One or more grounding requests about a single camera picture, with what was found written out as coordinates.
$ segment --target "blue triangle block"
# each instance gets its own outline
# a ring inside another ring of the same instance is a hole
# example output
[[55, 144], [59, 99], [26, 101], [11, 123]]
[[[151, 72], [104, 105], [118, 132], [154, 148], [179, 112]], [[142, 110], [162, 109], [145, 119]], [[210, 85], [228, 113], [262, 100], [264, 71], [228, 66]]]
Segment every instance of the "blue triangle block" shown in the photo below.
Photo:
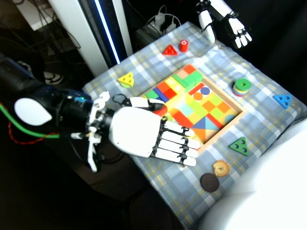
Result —
[[216, 126], [209, 118], [205, 117], [206, 119], [206, 129], [210, 130], [220, 130], [218, 126]]
[[201, 120], [199, 120], [195, 125], [192, 126], [192, 128], [202, 128], [202, 129], [205, 129], [206, 128], [205, 118], [206, 117], [203, 117]]
[[290, 105], [290, 101], [292, 95], [284, 94], [284, 95], [275, 95], [273, 96], [274, 100], [277, 101], [284, 109], [287, 109]]

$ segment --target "blue light strip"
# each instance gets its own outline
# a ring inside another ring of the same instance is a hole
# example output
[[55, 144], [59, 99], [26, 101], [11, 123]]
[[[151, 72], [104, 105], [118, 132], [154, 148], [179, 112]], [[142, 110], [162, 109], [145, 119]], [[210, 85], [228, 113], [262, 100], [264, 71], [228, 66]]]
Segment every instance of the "blue light strip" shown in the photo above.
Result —
[[106, 24], [106, 19], [105, 19], [104, 13], [102, 12], [102, 8], [101, 8], [99, 0], [95, 0], [95, 4], [96, 4], [96, 7], [98, 9], [98, 13], [99, 13], [99, 16], [101, 18], [101, 22], [104, 25], [104, 28], [105, 28], [105, 31], [106, 31], [106, 35], [107, 35], [107, 37], [109, 39], [111, 48], [113, 50], [114, 57], [116, 59], [117, 64], [119, 64], [120, 61], [119, 61], [119, 58], [118, 58], [118, 55], [117, 55], [117, 52], [116, 52], [116, 49], [115, 49], [115, 46], [114, 46], [111, 34], [110, 34], [110, 31], [109, 31], [109, 28], [108, 28], [108, 26]]

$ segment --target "robotic arm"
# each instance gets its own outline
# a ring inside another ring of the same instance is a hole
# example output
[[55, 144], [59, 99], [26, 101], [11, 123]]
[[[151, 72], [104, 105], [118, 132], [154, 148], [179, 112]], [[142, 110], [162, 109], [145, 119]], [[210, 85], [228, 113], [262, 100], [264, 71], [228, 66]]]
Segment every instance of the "robotic arm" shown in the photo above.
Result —
[[124, 107], [115, 112], [106, 108], [108, 92], [92, 101], [82, 92], [59, 91], [4, 56], [0, 57], [0, 87], [1, 95], [14, 104], [15, 113], [24, 123], [70, 128], [70, 138], [88, 138], [87, 163], [93, 172], [99, 170], [95, 146], [103, 137], [127, 154], [196, 165], [200, 143], [189, 138], [195, 136], [194, 131], [151, 112], [161, 109], [162, 101], [126, 98]]
[[238, 13], [233, 12], [223, 0], [200, 0], [196, 4], [196, 12], [199, 15], [201, 29], [210, 42], [215, 42], [211, 15], [224, 22], [229, 38], [236, 48], [245, 47], [252, 41], [248, 31], [237, 18]]

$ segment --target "plaid tablecloth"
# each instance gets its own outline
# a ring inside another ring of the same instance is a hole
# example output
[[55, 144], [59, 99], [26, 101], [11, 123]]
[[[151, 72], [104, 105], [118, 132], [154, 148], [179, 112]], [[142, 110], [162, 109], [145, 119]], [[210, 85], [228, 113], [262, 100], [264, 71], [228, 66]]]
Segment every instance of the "plaid tablecloth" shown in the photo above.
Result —
[[[187, 53], [178, 49], [180, 40], [189, 41]], [[163, 50], [172, 44], [178, 56], [164, 56]], [[188, 229], [221, 195], [242, 175], [249, 166], [278, 138], [295, 120], [307, 115], [307, 107], [292, 97], [288, 109], [283, 109], [272, 97], [289, 94], [279, 84], [265, 76], [232, 49], [220, 42], [210, 44], [198, 27], [185, 23], [171, 33], [122, 61], [84, 86], [84, 91], [95, 99], [99, 93], [111, 95], [123, 93], [127, 97], [138, 96], [155, 86], [186, 64], [192, 64], [229, 95], [243, 105], [248, 113], [237, 125], [197, 158], [195, 167], [185, 167], [154, 158], [132, 157], [152, 186], [171, 207], [181, 223]], [[133, 72], [134, 86], [126, 89], [117, 78]], [[233, 82], [245, 77], [252, 87], [243, 98], [231, 92]], [[114, 103], [109, 107], [117, 109]], [[228, 146], [245, 136], [250, 150], [248, 157], [231, 150]], [[220, 178], [220, 187], [214, 193], [205, 192], [200, 184], [204, 173], [212, 172], [216, 160], [231, 165], [228, 176]]]

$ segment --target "red triangle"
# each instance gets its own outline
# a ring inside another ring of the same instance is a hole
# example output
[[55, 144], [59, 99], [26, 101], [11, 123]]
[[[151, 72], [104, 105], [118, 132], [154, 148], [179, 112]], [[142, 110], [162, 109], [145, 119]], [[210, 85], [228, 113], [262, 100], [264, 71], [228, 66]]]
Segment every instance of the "red triangle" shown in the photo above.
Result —
[[195, 132], [196, 136], [198, 136], [198, 138], [203, 141], [203, 143], [206, 142], [206, 130], [205, 129], [192, 128], [192, 130]]
[[163, 51], [163, 55], [178, 55], [177, 51], [172, 45], [169, 45], [166, 47], [166, 49]]

